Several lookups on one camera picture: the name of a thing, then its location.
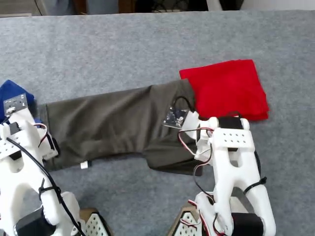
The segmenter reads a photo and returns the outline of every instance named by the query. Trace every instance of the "gray pants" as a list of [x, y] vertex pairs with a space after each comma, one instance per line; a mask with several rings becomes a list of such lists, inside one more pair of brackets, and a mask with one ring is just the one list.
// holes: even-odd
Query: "gray pants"
[[[177, 96], [185, 96], [194, 104], [187, 80], [41, 105], [40, 118], [61, 149], [61, 155], [45, 166], [56, 170], [86, 160], [139, 152], [152, 169], [192, 174], [197, 162], [178, 142], [178, 130], [162, 125]], [[177, 107], [187, 105], [180, 99]], [[194, 140], [184, 139], [193, 149]]]

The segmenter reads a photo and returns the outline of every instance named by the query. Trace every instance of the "gray fabric surface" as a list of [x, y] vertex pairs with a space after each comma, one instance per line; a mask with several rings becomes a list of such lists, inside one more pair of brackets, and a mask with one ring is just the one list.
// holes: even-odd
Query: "gray fabric surface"
[[[314, 22], [313, 11], [0, 19], [0, 82], [12, 79], [43, 103], [176, 80], [186, 67], [254, 59], [271, 111], [252, 124], [252, 134], [277, 235], [314, 235]], [[200, 181], [211, 190], [212, 168], [206, 172]], [[190, 176], [152, 171], [135, 156], [53, 176], [82, 207], [97, 207], [118, 236], [165, 235], [199, 192]]]

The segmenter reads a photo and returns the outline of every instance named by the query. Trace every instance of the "red and white wire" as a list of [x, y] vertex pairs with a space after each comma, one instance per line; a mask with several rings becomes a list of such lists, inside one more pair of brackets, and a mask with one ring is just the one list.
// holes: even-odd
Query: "red and white wire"
[[38, 145], [38, 146], [40, 146], [41, 143], [44, 141], [44, 139], [47, 137], [48, 129], [47, 129], [47, 126], [46, 126], [45, 124], [43, 124], [43, 123], [35, 123], [34, 126], [41, 126], [42, 128], [45, 129], [45, 134], [44, 134], [44, 136], [40, 139], [40, 142], [39, 142], [39, 145]]
[[182, 137], [181, 137], [181, 133], [183, 132], [189, 132], [189, 131], [197, 131], [197, 130], [207, 130], [207, 131], [210, 131], [211, 133], [213, 132], [213, 129], [209, 128], [209, 127], [200, 127], [200, 128], [197, 128], [197, 129], [191, 129], [191, 130], [181, 130], [178, 132], [178, 140], [181, 142], [181, 144], [184, 146], [184, 148], [186, 148], [193, 156], [196, 156], [196, 155], [201, 155], [201, 154], [204, 154], [205, 152], [207, 151], [210, 151], [210, 148], [201, 152], [201, 153], [194, 153], [188, 146], [187, 144], [183, 141]]

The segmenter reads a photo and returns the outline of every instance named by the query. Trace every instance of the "circuit board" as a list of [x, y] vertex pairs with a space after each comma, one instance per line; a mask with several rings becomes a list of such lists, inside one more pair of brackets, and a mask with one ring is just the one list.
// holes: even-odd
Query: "circuit board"
[[163, 121], [163, 125], [170, 128], [181, 129], [187, 114], [188, 110], [180, 110], [170, 107], [166, 118]]

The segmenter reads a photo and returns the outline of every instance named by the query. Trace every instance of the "black cable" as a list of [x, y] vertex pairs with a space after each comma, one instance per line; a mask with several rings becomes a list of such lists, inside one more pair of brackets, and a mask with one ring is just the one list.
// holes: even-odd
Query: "black cable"
[[213, 230], [215, 231], [215, 233], [218, 235], [218, 236], [225, 236], [226, 234], [225, 233], [220, 233], [217, 229], [216, 229], [216, 226], [215, 226], [215, 222], [217, 220], [217, 217], [218, 217], [218, 214], [216, 213], [216, 216], [213, 220], [213, 223], [212, 223], [212, 227], [213, 227]]
[[189, 107], [189, 109], [190, 109], [190, 111], [194, 112], [194, 109], [192, 108], [192, 105], [190, 104], [190, 102], [188, 101], [188, 99], [187, 99], [186, 97], [184, 97], [184, 96], [178, 96], [178, 97], [176, 97], [176, 98], [174, 99], [174, 101], [173, 101], [173, 107], [174, 107], [174, 108], [176, 108], [176, 103], [177, 103], [177, 101], [178, 101], [179, 99], [185, 100], [186, 103], [187, 103], [187, 105], [188, 105], [188, 107]]
[[213, 196], [210, 195], [209, 193], [207, 193], [205, 190], [203, 190], [203, 188], [199, 185], [199, 183], [197, 182], [196, 180], [196, 171], [197, 169], [200, 167], [200, 166], [203, 166], [205, 165], [206, 163], [208, 163], [210, 160], [211, 160], [211, 157], [212, 157], [212, 144], [210, 144], [210, 157], [208, 160], [206, 160], [205, 162], [199, 164], [199, 165], [196, 165], [195, 168], [193, 169], [193, 173], [192, 173], [192, 176], [193, 176], [193, 180], [195, 181], [196, 185], [198, 186], [198, 188], [204, 193], [206, 194], [209, 199], [211, 200], [210, 201], [210, 204], [213, 205], [215, 203], [214, 199], [213, 199]]
[[34, 2], [35, 2], [35, 5], [36, 5], [37, 10], [39, 11], [39, 14], [42, 16], [43, 14], [41, 13], [41, 11], [40, 11], [40, 9], [39, 9], [39, 6], [38, 6], [38, 4], [37, 4], [37, 0], [34, 0]]
[[262, 179], [260, 179], [260, 181], [253, 183], [252, 185], [248, 186], [245, 190], [244, 190], [244, 195], [246, 195], [248, 193], [248, 191], [250, 191], [252, 188], [261, 185], [261, 184], [265, 184], [267, 182], [267, 177], [264, 177]]
[[259, 176], [260, 176], [261, 175], [261, 165], [260, 165], [260, 159], [259, 159], [259, 156], [258, 156], [258, 153], [256, 150], [254, 152], [254, 155], [255, 155], [255, 159], [256, 159], [256, 163], [257, 163], [257, 167], [258, 167], [258, 172], [259, 172]]
[[10, 117], [6, 117], [6, 118], [1, 122], [1, 124], [7, 123], [9, 119], [10, 119]]
[[82, 236], [86, 236], [81, 227], [78, 225], [78, 223], [75, 221], [73, 215], [71, 214], [70, 210], [68, 209], [67, 205], [65, 204], [63, 197], [61, 196], [61, 191], [60, 188], [56, 185], [54, 179], [52, 178], [52, 176], [48, 173], [48, 171], [45, 169], [45, 167], [43, 167], [43, 165], [36, 160], [35, 157], [32, 156], [32, 154], [30, 154], [24, 147], [22, 147], [21, 145], [19, 145], [17, 142], [15, 142], [14, 140], [10, 139], [10, 138], [6, 138], [8, 142], [12, 143], [13, 145], [15, 145], [16, 147], [18, 147], [22, 152], [24, 152], [41, 170], [42, 172], [48, 177], [53, 190], [55, 191], [57, 198], [60, 202], [60, 204], [63, 206], [65, 212], [67, 213], [67, 215], [69, 216], [71, 222], [73, 223], [74, 227], [77, 228], [77, 230], [79, 231], [79, 233]]

